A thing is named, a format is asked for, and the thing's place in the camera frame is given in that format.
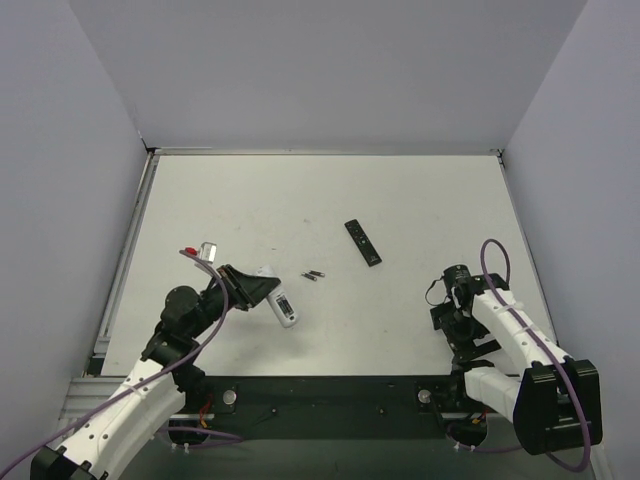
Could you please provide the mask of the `white remote control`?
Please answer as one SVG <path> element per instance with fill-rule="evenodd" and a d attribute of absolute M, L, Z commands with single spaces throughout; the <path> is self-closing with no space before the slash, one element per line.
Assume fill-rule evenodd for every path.
<path fill-rule="evenodd" d="M 299 315 L 291 304 L 283 283 L 267 296 L 267 302 L 283 328 L 291 328 L 298 322 Z"/>

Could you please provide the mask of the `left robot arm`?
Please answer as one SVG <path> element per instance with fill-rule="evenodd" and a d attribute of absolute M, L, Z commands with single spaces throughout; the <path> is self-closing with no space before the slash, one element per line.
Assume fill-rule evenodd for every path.
<path fill-rule="evenodd" d="M 202 291 L 169 291 L 154 333 L 118 389 L 85 414 L 58 447 L 42 446 L 31 461 L 32 479 L 117 479 L 154 434 L 179 412 L 204 402 L 204 373 L 194 361 L 198 337 L 217 334 L 232 309 L 247 311 L 271 297 L 281 281 L 244 274 L 230 265 L 206 265 Z"/>

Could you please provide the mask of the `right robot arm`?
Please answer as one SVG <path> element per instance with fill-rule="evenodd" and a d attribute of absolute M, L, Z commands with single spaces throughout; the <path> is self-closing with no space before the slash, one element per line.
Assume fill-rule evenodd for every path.
<path fill-rule="evenodd" d="M 441 279 L 447 296 L 430 314 L 454 354 L 461 396 L 508 419 L 529 454 L 599 444 L 595 365 L 574 359 L 546 336 L 500 275 L 474 276 L 458 264 Z"/>

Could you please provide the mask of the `black remote control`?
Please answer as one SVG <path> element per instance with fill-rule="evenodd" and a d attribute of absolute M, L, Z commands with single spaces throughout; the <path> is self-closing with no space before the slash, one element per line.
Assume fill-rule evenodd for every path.
<path fill-rule="evenodd" d="M 373 267 L 381 264 L 382 259 L 380 255 L 364 232 L 359 221 L 352 219 L 347 221 L 344 226 L 367 265 Z"/>

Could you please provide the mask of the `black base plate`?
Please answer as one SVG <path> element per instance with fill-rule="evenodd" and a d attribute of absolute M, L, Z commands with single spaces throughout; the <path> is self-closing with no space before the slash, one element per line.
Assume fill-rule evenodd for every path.
<path fill-rule="evenodd" d="M 425 440 L 484 406 L 452 375 L 207 376 L 170 419 L 169 439 Z"/>

